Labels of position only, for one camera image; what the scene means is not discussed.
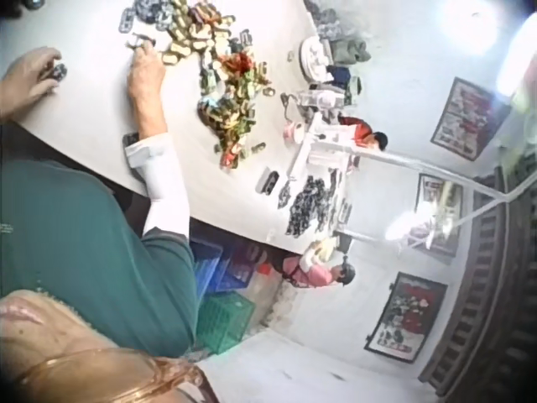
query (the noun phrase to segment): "white wall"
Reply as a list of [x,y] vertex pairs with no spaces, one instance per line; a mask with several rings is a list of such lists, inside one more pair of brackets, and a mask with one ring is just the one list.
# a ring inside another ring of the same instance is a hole
[[[494,91],[508,45],[524,16],[517,0],[486,0],[498,10],[498,41],[486,54],[470,55],[441,28],[447,1],[452,0],[316,2],[334,8],[346,28],[364,37],[372,55],[370,61],[353,68],[362,78],[363,91],[359,104],[349,112],[384,131],[389,150],[473,175],[495,165],[494,147],[487,147],[472,163],[433,145],[430,138],[456,76]],[[509,126],[499,130],[497,139],[514,136],[509,135]]]
[[417,380],[353,368],[270,330],[200,366],[222,403],[435,401],[432,389]]
[[[363,160],[349,180],[353,200],[348,227],[383,238],[388,225],[400,214],[413,211],[419,174],[376,161]],[[464,211],[470,211],[473,194],[467,189]],[[287,290],[270,317],[270,326],[306,347],[359,368],[402,378],[416,378],[426,365],[446,327],[461,284],[470,244],[471,224],[461,228],[459,249],[449,263],[414,249],[393,244],[355,241],[349,253],[357,278],[346,287]],[[330,264],[339,263],[341,256]],[[403,364],[363,349],[389,296],[389,285],[398,272],[448,285],[446,297],[414,364]]]

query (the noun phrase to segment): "framed poster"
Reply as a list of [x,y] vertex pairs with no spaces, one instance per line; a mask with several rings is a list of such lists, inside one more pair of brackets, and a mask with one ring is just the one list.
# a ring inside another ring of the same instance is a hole
[[412,364],[429,336],[447,285],[399,272],[367,351]]
[[475,161],[510,112],[491,92],[456,77],[430,141]]
[[444,180],[436,176],[420,174],[414,210],[418,212],[423,209],[424,203],[431,203],[438,207],[429,221],[410,230],[409,244],[414,243],[416,238],[433,236],[429,249],[426,248],[425,243],[416,248],[455,257],[459,245],[460,227],[451,228],[451,226],[462,217],[462,186],[451,184],[444,206],[439,206],[445,184]]

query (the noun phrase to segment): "white sleeve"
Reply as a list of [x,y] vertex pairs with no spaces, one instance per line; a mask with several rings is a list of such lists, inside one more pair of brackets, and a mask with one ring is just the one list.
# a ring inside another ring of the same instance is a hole
[[315,249],[308,249],[304,252],[299,261],[299,266],[305,273],[309,272],[315,264]]
[[143,233],[158,227],[189,236],[190,206],[173,139],[168,133],[125,149],[128,164],[145,180],[151,207]]

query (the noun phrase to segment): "plastic crate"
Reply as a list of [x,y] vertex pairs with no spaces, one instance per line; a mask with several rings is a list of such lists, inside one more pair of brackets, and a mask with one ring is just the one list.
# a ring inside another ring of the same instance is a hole
[[236,346],[250,323],[255,304],[236,292],[206,296],[200,307],[196,342],[214,354]]
[[211,279],[208,293],[248,288],[256,269],[256,265],[248,262],[246,258],[246,250],[250,244],[248,241],[238,240],[225,247]]
[[197,295],[202,298],[211,282],[218,262],[220,262],[223,247],[202,239],[191,238],[190,248],[196,260],[194,271],[196,275]]
[[212,275],[209,286],[207,287],[207,294],[222,291],[220,284],[226,276],[227,266],[231,263],[232,256],[235,253],[235,244],[235,242],[228,242],[227,244],[222,245],[222,256],[216,265],[215,272]]

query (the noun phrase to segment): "white table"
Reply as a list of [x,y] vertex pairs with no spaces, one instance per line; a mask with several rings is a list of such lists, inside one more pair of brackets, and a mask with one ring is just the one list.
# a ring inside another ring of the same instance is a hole
[[[19,123],[73,160],[144,194],[143,184],[126,165],[122,146],[123,135],[136,131],[126,92],[132,51],[125,47],[128,36],[117,30],[122,10],[131,3],[54,0],[38,11],[26,12],[20,20],[3,22],[0,72],[34,47],[58,48],[69,70],[67,77],[54,95],[40,102]],[[256,60],[268,62],[268,77],[278,93],[307,87],[298,54],[301,41],[315,34],[315,27],[302,0],[226,0],[215,4],[224,13],[237,16],[234,30],[250,29]],[[166,33],[157,35],[152,27],[140,23],[133,32],[153,35],[161,49],[169,41]],[[289,63],[287,55],[291,50],[296,57]],[[279,211],[278,194],[297,148],[284,144],[285,120],[278,95],[259,97],[258,124],[248,140],[248,146],[266,142],[266,150],[243,161],[232,172],[219,168],[219,156],[213,152],[216,136],[196,115],[200,98],[197,57],[191,56],[168,69],[162,96],[185,173],[192,217],[296,253],[302,253],[314,238],[325,235],[314,234],[315,224],[298,239],[285,235],[293,199],[289,207]],[[283,176],[272,196],[255,191],[266,167]],[[325,170],[311,173],[328,178]],[[296,183],[292,195],[302,186]]]

